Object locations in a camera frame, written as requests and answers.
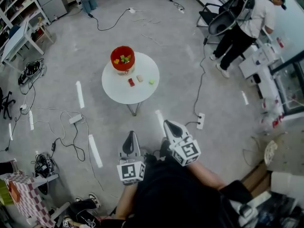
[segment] extension cord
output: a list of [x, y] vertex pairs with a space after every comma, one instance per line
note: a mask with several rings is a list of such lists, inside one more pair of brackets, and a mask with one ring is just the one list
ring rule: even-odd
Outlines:
[[204, 126], [204, 120], [205, 120], [205, 114], [203, 113], [199, 113], [199, 117], [198, 117], [198, 124], [196, 125], [197, 129], [202, 130], [203, 126]]

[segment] white cable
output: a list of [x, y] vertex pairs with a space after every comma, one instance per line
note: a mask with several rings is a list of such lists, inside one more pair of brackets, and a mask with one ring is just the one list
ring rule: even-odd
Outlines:
[[158, 43], [156, 40], [154, 40], [153, 38], [148, 37], [148, 36], [145, 36], [143, 33], [142, 33], [142, 36], [144, 36], [144, 37], [147, 37], [147, 38], [151, 39], [152, 41], [154, 41], [154, 42], [155, 42], [157, 45], [159, 45], [159, 46], [162, 46], [162, 47], [168, 47], [168, 46], [169, 46], [169, 45], [162, 45], [162, 44]]
[[136, 21], [140, 21], [140, 20], [145, 20], [145, 19], [132, 20], [132, 22], [136, 22]]
[[147, 11], [151, 11], [151, 10], [137, 10], [135, 8], [131, 8], [131, 9], [133, 9], [135, 12], [147, 12]]
[[147, 25], [147, 24], [150, 23], [153, 19], [149, 20], [147, 23], [144, 23], [142, 26]]

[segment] shoe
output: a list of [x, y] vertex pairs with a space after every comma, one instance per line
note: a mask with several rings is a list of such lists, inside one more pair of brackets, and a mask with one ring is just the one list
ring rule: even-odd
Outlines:
[[93, 202], [96, 204], [96, 208], [99, 208], [99, 207], [101, 206], [101, 204], [100, 204], [100, 202], [99, 202], [97, 196], [96, 196], [94, 193], [91, 192], [91, 193], [89, 194], [89, 198], [90, 198], [91, 200], [93, 200]]
[[210, 55], [210, 59], [211, 59], [211, 61], [215, 61], [215, 60], [218, 59], [218, 58], [215, 57], [215, 55], [212, 53], [212, 54]]
[[220, 67], [220, 63], [217, 63], [216, 67], [222, 73], [224, 78], [230, 78], [229, 72], [227, 70], [222, 69]]
[[82, 201], [82, 198], [76, 197], [76, 198], [75, 198], [75, 201], [76, 201], [76, 202]]

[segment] white box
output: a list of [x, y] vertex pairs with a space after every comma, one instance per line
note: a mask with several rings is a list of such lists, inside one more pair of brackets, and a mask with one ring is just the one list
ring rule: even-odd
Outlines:
[[173, 148], [172, 156], [182, 166], [195, 162], [200, 156], [200, 148], [196, 140], [181, 142]]
[[122, 182], [139, 182], [143, 180], [146, 166], [142, 161], [117, 165], [119, 178]]

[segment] black cable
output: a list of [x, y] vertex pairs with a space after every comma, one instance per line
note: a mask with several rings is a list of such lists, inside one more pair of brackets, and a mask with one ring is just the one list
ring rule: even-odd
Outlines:
[[203, 52], [204, 52], [204, 58], [201, 60], [199, 66], [203, 69], [203, 73], [201, 74], [200, 76], [200, 83], [199, 83], [199, 90], [198, 90], [198, 95], [196, 96], [196, 100], [194, 102], [194, 105], [193, 105], [193, 113], [197, 116], [197, 117], [200, 117], [196, 112], [195, 112], [195, 106], [196, 106], [196, 103], [198, 102], [199, 100], [199, 96], [200, 96], [200, 88], [201, 88], [201, 85], [202, 85], [202, 82], [203, 82], [203, 76], [204, 74], [206, 73], [203, 65], [202, 65], [202, 62], [206, 59], [206, 55], [205, 55], [205, 44], [203, 45]]
[[[78, 134], [78, 129], [77, 129], [77, 127], [76, 127], [76, 124], [75, 124], [75, 123], [74, 123], [74, 126], [75, 126], [75, 128], [76, 128], [76, 136], [75, 136], [75, 138], [74, 138], [74, 140], [73, 140], [73, 143], [72, 143], [72, 144], [65, 145], [65, 144], [62, 142], [61, 138], [57, 138], [57, 139], [54, 141], [54, 143], [56, 143], [56, 141], [59, 139], [59, 140], [60, 140], [60, 142], [62, 143], [62, 145], [63, 145], [63, 146], [65, 146], [65, 147], [73, 146], [73, 147], [74, 147], [74, 149], [75, 149], [75, 151], [76, 151], [77, 158], [78, 158], [78, 159], [79, 159], [81, 162], [84, 162], [84, 161], [86, 160], [86, 156], [85, 156], [86, 154], [85, 154], [85, 151], [84, 151], [83, 149], [81, 149], [81, 148], [79, 148], [79, 147], [77, 147], [77, 146], [75, 145], [75, 139], [76, 139], [77, 134]], [[82, 153], [83, 153], [83, 155], [84, 155], [84, 159], [83, 159], [83, 160], [79, 158], [77, 149], [79, 149], [79, 150], [81, 150], [81, 151], [82, 151]]]
[[199, 122], [187, 122], [186, 124], [185, 124], [185, 126], [187, 126], [188, 124], [200, 124]]
[[73, 14], [71, 14], [71, 15], [65, 15], [64, 17], [71, 17], [71, 16], [74, 16], [74, 15], [80, 13], [81, 11], [82, 11], [82, 9], [81, 9], [80, 11], [78, 11], [77, 13], [73, 13]]
[[96, 19], [92, 14], [88, 13], [88, 16], [91, 17], [91, 18], [94, 18], [94, 19], [97, 21], [97, 29], [98, 29], [99, 31], [105, 31], [105, 30], [112, 29], [112, 28], [118, 23], [118, 21], [120, 20], [120, 18], [124, 15], [124, 13], [125, 13], [126, 11], [128, 11], [128, 10], [130, 10], [130, 9], [126, 9], [126, 10], [123, 12], [123, 14], [118, 18], [118, 20], [116, 21], [116, 23], [115, 23], [112, 27], [106, 28], [106, 29], [100, 29], [100, 28], [99, 28], [99, 21], [98, 21], [98, 19]]
[[[201, 76], [200, 76], [200, 83], [199, 83], [198, 95], [196, 96], [196, 99], [195, 99], [195, 102], [194, 102], [194, 105], [193, 105], [193, 113], [194, 113], [197, 117], [199, 117], [199, 118], [201, 118], [201, 116], [199, 116], [199, 115], [195, 112], [195, 106], [196, 106], [196, 103], [197, 103], [198, 100], [199, 100], [200, 88], [201, 88], [201, 85], [202, 85], [202, 83], [203, 83], [203, 76], [204, 76], [204, 74], [206, 73], [206, 71], [205, 71], [205, 69], [204, 69], [204, 67], [203, 67], [203, 65], [202, 65], [202, 62], [206, 59], [205, 45], [206, 45], [207, 41], [208, 41], [208, 37], [205, 38], [204, 43], [203, 43], [204, 58], [201, 60], [201, 62], [200, 62], [200, 64], [199, 64], [199, 66], [203, 69], [203, 73], [202, 73]], [[187, 122], [187, 123], [185, 124], [185, 126], [187, 126], [187, 125], [190, 124], [190, 123], [200, 124], [199, 122]]]
[[185, 10], [185, 7], [180, 5], [178, 2], [174, 2], [173, 0], [169, 0], [170, 2], [173, 2], [173, 5], [176, 6], [180, 10]]
[[[41, 58], [41, 59], [39, 59], [39, 60], [36, 60], [36, 62], [42, 62], [43, 60], [44, 60], [44, 59]], [[36, 97], [36, 90], [35, 90], [35, 87], [34, 87], [34, 83], [40, 78], [41, 74], [42, 74], [42, 70], [40, 69], [40, 75], [39, 75], [38, 78], [36, 78], [36, 79], [34, 80], [34, 82], [33, 82], [32, 79], [29, 77], [28, 91], [27, 91], [26, 93], [23, 93], [22, 90], [21, 90], [21, 87], [19, 86], [20, 92], [21, 92], [23, 95], [27, 95], [27, 94], [29, 93], [29, 91], [31, 90], [31, 88], [33, 88], [33, 89], [34, 89], [34, 99], [33, 99], [32, 105], [31, 105], [30, 108], [28, 109], [28, 112], [27, 112], [27, 113], [22, 113], [22, 110], [20, 109], [20, 115], [19, 115], [19, 117], [18, 117], [18, 118], [15, 117], [15, 119], [14, 119], [14, 120], [15, 120], [15, 126], [14, 126], [14, 128], [13, 128], [13, 131], [12, 131], [12, 133], [11, 133], [11, 136], [9, 137], [9, 144], [8, 144], [8, 146], [6, 147], [5, 150], [1, 150], [0, 152], [2, 152], [2, 151], [8, 151], [8, 150], [9, 150], [9, 148], [10, 148], [10, 139], [11, 139], [11, 137], [12, 137], [13, 134], [14, 134], [14, 131], [15, 131], [15, 128], [16, 128], [16, 125], [17, 125], [17, 121], [19, 121], [21, 115], [27, 115], [27, 114], [29, 113], [30, 109], [32, 108], [32, 106], [33, 106], [33, 104], [34, 104], [34, 101], [35, 101], [35, 97]]]

